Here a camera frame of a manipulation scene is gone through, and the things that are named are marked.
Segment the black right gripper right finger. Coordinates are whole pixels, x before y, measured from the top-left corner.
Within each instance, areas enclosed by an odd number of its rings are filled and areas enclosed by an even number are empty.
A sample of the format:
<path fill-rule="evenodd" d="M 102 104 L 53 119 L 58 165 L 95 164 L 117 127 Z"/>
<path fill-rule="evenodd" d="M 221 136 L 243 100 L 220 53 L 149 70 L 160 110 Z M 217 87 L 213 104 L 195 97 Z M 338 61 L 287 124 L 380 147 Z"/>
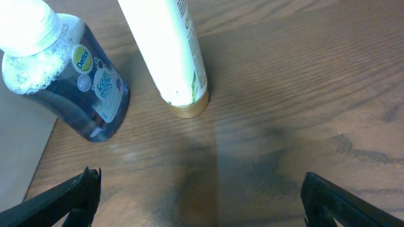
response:
<path fill-rule="evenodd" d="M 403 226 L 398 219 L 314 172 L 307 172 L 300 190 L 307 227 Z"/>

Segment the white cardboard box pink interior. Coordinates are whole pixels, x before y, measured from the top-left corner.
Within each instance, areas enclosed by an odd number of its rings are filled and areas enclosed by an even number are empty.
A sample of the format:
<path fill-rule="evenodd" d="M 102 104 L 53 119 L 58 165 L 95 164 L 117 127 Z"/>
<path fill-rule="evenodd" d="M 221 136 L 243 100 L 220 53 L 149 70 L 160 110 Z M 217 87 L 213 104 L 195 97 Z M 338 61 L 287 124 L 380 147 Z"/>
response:
<path fill-rule="evenodd" d="M 56 116 L 1 81 L 1 210 L 23 202 Z"/>

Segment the blue Dettol foam bottle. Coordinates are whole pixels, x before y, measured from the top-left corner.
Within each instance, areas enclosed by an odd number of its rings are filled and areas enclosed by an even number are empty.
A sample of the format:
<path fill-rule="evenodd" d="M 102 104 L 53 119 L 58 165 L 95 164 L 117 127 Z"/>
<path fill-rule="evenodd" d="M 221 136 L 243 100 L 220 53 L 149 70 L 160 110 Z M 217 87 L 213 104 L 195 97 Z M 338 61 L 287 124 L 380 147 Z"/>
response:
<path fill-rule="evenodd" d="M 44 1 L 1 1 L 1 75 L 13 93 L 50 110 L 87 141 L 111 138 L 129 87 L 88 25 Z"/>

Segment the white lotion tube gold cap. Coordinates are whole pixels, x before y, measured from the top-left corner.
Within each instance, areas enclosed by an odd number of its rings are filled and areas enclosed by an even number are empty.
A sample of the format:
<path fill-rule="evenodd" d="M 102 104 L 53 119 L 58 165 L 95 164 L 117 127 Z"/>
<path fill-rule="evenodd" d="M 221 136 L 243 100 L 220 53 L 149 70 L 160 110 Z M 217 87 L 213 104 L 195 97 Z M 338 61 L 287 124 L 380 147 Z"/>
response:
<path fill-rule="evenodd" d="M 172 113 L 201 114 L 208 80 L 186 0 L 118 0 L 151 77 Z"/>

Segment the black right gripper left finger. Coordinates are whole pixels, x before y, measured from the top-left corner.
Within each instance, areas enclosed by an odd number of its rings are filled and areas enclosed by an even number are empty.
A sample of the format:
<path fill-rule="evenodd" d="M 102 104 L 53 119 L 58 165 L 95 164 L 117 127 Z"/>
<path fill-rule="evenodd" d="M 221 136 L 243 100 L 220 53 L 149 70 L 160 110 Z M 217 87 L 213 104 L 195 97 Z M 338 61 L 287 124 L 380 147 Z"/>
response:
<path fill-rule="evenodd" d="M 88 227 L 93 223 L 101 194 L 101 170 L 85 168 L 83 173 L 1 212 L 1 226 Z"/>

